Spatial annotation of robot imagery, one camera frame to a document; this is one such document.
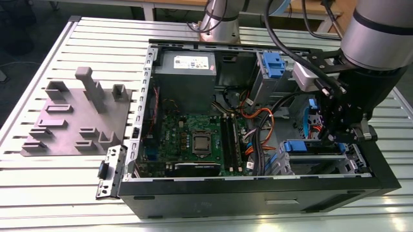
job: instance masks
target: blue cable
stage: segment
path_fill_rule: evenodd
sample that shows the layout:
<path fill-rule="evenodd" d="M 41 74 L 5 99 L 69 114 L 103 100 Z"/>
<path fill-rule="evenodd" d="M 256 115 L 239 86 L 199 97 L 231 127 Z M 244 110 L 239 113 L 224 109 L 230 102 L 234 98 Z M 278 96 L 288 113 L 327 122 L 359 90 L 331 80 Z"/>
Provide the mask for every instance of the blue cable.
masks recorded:
<path fill-rule="evenodd" d="M 290 2 L 291 2 L 291 0 L 283 0 L 280 6 L 279 6 L 278 9 L 270 14 L 270 16 L 278 16 L 278 15 L 280 15 L 280 14 L 284 12 L 287 6 L 290 5 Z"/>
<path fill-rule="evenodd" d="M 304 138 L 309 138 L 309 111 L 310 111 L 310 106 L 304 108 L 303 116 L 302 116 L 302 130 L 303 130 Z"/>

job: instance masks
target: aluminum workbench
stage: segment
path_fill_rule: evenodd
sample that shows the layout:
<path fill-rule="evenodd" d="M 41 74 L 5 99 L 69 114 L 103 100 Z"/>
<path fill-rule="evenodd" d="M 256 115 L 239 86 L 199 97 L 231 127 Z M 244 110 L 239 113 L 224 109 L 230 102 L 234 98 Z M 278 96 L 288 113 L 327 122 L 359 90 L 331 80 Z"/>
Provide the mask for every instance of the aluminum workbench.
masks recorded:
<path fill-rule="evenodd" d="M 287 46 L 334 50 L 338 42 L 302 31 L 276 31 Z M 103 88 L 124 84 L 136 99 L 148 39 L 192 40 L 184 24 L 81 18 L 67 23 L 33 80 L 0 130 L 0 228 L 57 231 L 413 231 L 413 112 L 394 89 L 374 110 L 378 147 L 402 188 L 329 212 L 246 217 L 140 220 L 117 201 L 96 201 L 104 156 L 22 157 L 21 145 L 45 103 L 51 80 L 80 87 L 77 66 L 93 69 Z M 240 28 L 243 44 L 271 45 L 264 29 Z M 133 121 L 136 103 L 128 120 Z"/>

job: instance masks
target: blue plastic clip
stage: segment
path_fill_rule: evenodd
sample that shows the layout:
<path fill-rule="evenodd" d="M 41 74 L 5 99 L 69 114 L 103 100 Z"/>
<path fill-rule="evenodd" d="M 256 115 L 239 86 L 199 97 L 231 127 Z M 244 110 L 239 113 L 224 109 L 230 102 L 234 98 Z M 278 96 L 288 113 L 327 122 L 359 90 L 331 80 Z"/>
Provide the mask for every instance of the blue plastic clip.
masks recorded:
<path fill-rule="evenodd" d="M 311 110 L 317 110 L 318 106 L 317 106 L 317 103 L 315 103 L 315 99 L 309 99 L 309 103 L 310 103 Z"/>
<path fill-rule="evenodd" d="M 284 72 L 284 61 L 278 53 L 264 52 L 263 53 L 263 64 L 268 70 L 270 78 L 280 78 Z"/>
<path fill-rule="evenodd" d="M 287 141 L 283 143 L 284 151 L 307 151 L 303 141 Z"/>

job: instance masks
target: side panel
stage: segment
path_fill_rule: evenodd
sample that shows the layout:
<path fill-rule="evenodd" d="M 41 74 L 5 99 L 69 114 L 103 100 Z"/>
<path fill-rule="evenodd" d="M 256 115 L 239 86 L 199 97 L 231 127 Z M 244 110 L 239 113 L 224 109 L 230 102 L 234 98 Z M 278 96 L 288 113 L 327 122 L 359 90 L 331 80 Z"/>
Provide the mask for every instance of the side panel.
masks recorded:
<path fill-rule="evenodd" d="M 121 196 L 121 200 L 140 219 L 196 218 L 330 211 L 374 190 Z"/>

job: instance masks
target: table leg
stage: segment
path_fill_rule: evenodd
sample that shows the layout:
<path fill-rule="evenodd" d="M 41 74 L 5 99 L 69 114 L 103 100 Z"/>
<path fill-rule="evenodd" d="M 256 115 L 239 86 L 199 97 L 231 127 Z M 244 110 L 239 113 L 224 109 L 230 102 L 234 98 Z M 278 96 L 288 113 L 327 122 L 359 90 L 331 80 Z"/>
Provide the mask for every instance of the table leg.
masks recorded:
<path fill-rule="evenodd" d="M 53 11 L 57 11 L 59 10 L 59 2 L 49 1 L 49 4 L 51 4 L 51 7 L 52 7 Z"/>
<path fill-rule="evenodd" d="M 329 16 L 326 16 L 325 20 L 322 21 L 317 32 L 329 32 L 330 28 L 333 26 L 333 22 Z"/>
<path fill-rule="evenodd" d="M 145 21 L 155 21 L 155 7 L 152 3 L 141 3 L 144 20 Z"/>

